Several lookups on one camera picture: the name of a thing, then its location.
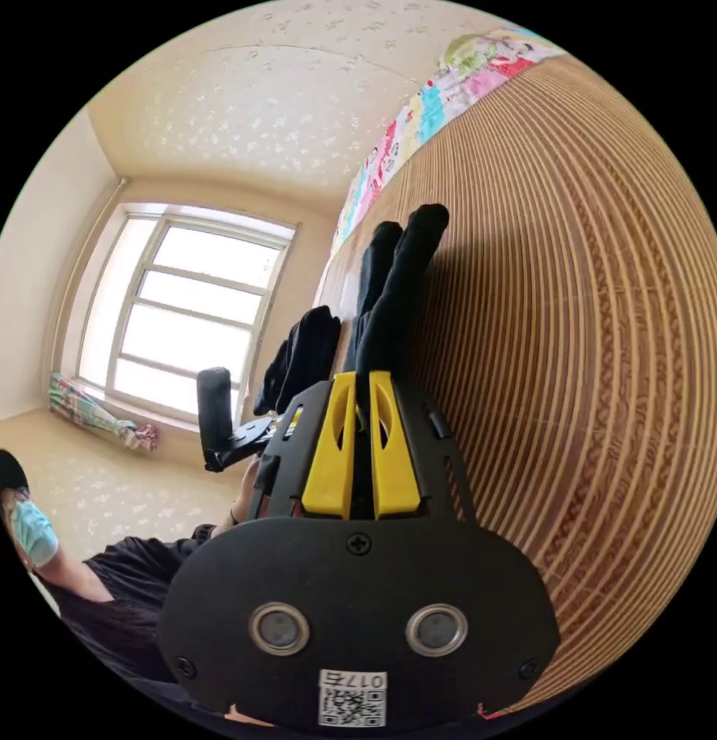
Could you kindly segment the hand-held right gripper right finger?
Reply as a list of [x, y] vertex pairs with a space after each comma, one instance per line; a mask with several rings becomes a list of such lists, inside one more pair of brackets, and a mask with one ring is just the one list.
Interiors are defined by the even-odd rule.
[[411, 516], [421, 498], [389, 372], [369, 374], [369, 411], [375, 517]]

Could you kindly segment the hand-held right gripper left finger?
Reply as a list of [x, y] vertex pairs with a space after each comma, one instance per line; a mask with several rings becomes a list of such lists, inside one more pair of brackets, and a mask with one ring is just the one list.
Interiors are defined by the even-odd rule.
[[301, 496], [305, 513], [349, 518], [356, 437], [356, 374], [333, 378], [313, 460]]

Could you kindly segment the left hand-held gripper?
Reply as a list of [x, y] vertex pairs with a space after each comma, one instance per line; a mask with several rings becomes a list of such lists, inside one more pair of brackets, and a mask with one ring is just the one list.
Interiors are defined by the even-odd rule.
[[252, 456], [260, 456], [280, 430], [283, 439], [293, 434], [304, 406], [298, 405], [293, 414], [263, 417], [245, 423], [219, 442], [219, 469], [228, 469]]

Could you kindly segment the person's left hand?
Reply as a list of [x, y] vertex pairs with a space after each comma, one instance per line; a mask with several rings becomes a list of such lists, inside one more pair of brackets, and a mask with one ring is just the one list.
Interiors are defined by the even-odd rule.
[[254, 487], [260, 466], [261, 456], [253, 456], [241, 480], [241, 489], [238, 500], [246, 509], [250, 506], [250, 502], [254, 494]]

